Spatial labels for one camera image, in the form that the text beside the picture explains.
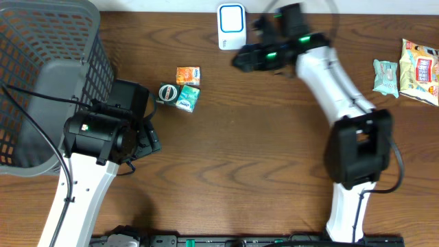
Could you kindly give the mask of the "orange tissue pack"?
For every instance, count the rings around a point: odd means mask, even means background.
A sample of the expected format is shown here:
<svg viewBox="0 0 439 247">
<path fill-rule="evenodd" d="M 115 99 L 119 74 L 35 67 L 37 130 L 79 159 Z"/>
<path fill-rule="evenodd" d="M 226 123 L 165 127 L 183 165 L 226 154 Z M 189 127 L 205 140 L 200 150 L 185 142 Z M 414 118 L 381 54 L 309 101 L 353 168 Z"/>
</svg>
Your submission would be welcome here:
<svg viewBox="0 0 439 247">
<path fill-rule="evenodd" d="M 177 67 L 176 84 L 199 86 L 201 71 L 199 67 Z"/>
</svg>

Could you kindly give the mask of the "teal small snack packet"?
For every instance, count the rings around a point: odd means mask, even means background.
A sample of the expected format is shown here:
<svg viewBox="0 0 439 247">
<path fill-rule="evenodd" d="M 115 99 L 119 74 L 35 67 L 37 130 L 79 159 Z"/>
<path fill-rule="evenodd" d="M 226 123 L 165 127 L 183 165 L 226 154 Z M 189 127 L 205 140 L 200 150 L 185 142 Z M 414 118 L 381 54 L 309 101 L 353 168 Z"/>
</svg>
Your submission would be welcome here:
<svg viewBox="0 0 439 247">
<path fill-rule="evenodd" d="M 393 95 L 395 98 L 398 98 L 399 90 L 396 77 L 398 64 L 375 59 L 373 61 L 373 67 L 375 70 L 373 91 L 381 93 L 382 95 Z"/>
</svg>

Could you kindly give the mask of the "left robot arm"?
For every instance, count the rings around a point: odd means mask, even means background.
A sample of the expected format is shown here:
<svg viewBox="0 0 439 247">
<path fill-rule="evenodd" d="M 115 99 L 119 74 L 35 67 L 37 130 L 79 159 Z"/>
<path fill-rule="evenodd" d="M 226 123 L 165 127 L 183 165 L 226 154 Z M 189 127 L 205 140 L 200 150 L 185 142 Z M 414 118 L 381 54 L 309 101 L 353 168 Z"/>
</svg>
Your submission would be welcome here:
<svg viewBox="0 0 439 247">
<path fill-rule="evenodd" d="M 161 150 L 146 103 L 95 104 L 67 119 L 58 186 L 39 246 L 88 246 L 120 165 Z"/>
</svg>

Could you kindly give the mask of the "green tissue pack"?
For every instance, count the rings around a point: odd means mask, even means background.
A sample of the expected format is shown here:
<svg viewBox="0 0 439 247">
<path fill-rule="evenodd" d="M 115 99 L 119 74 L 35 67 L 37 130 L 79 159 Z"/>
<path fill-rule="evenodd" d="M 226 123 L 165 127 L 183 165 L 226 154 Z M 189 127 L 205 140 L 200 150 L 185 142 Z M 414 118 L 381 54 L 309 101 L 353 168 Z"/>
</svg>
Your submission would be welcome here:
<svg viewBox="0 0 439 247">
<path fill-rule="evenodd" d="M 200 89 L 184 85 L 176 102 L 176 108 L 192 113 L 200 96 Z"/>
</svg>

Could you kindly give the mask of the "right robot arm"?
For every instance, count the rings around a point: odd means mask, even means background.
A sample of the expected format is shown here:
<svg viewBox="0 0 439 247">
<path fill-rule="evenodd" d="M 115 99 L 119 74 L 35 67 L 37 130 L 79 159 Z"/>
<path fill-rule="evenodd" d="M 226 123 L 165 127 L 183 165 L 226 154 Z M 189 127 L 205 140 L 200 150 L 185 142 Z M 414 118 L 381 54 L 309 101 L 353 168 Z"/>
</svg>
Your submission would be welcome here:
<svg viewBox="0 0 439 247">
<path fill-rule="evenodd" d="M 369 197 L 395 192 L 405 175 L 390 112 L 376 109 L 359 92 L 321 33 L 244 45 L 231 64 L 246 73 L 294 66 L 330 125 L 324 166 L 333 181 L 333 199 L 325 230 L 333 243 L 365 244 Z"/>
</svg>

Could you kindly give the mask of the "large white snack bag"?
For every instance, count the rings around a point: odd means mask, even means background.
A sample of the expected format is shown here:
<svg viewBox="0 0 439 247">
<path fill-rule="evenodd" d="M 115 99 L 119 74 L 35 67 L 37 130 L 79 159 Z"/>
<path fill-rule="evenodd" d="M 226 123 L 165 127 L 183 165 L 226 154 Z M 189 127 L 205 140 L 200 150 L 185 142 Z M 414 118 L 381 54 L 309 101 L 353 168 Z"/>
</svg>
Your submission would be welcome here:
<svg viewBox="0 0 439 247">
<path fill-rule="evenodd" d="M 399 93 L 438 106 L 438 49 L 403 39 Z"/>
</svg>

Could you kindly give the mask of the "dark green round-label box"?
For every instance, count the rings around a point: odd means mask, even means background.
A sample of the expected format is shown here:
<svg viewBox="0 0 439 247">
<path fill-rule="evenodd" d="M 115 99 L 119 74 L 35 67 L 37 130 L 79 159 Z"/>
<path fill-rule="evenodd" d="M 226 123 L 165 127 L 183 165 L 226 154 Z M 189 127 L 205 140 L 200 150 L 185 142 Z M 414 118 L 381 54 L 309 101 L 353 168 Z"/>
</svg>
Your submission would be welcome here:
<svg viewBox="0 0 439 247">
<path fill-rule="evenodd" d="M 161 83 L 156 102 L 168 106 L 175 106 L 180 94 L 180 86 L 177 84 Z"/>
</svg>

